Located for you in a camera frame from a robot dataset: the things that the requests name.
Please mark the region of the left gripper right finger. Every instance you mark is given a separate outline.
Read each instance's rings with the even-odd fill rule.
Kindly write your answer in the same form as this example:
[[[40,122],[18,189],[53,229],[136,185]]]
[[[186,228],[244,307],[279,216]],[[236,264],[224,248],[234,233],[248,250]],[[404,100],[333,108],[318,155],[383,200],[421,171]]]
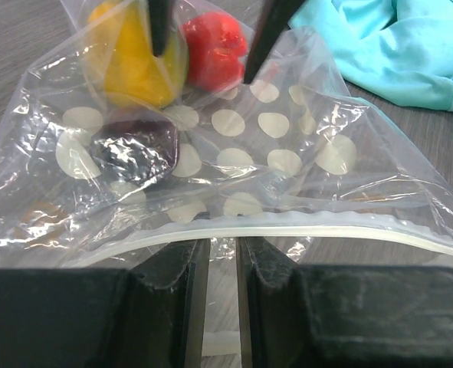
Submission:
[[[453,367],[453,268],[298,264],[236,245],[245,367]]]

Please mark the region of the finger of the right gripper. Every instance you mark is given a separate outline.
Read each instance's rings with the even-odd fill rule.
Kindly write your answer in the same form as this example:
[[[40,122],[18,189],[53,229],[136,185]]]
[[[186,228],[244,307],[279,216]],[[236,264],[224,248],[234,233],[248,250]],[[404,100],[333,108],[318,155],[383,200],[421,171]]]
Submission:
[[[148,0],[149,26],[153,55],[161,57],[169,43],[175,0]]]
[[[244,84],[251,84],[288,22],[304,0],[267,0],[261,10],[245,64]]]

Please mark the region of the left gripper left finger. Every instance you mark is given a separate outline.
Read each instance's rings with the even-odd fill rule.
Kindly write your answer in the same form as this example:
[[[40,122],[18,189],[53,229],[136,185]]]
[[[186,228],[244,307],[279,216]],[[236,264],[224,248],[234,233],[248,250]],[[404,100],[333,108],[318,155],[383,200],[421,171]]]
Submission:
[[[0,367],[198,367],[210,242],[123,268],[0,269]]]

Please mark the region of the clear zip top bag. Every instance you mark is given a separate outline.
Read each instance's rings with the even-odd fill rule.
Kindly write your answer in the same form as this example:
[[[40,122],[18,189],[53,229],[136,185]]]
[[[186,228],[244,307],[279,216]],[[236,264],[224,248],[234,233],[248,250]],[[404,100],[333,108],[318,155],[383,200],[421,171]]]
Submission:
[[[377,107],[350,96],[321,37],[287,32],[259,78],[186,88],[122,110],[87,76],[95,1],[65,1],[72,35],[23,74],[0,123],[0,268],[130,265],[193,238],[394,242],[453,267],[453,189]],[[169,120],[179,161],[141,189],[105,173],[90,141],[115,121]]]

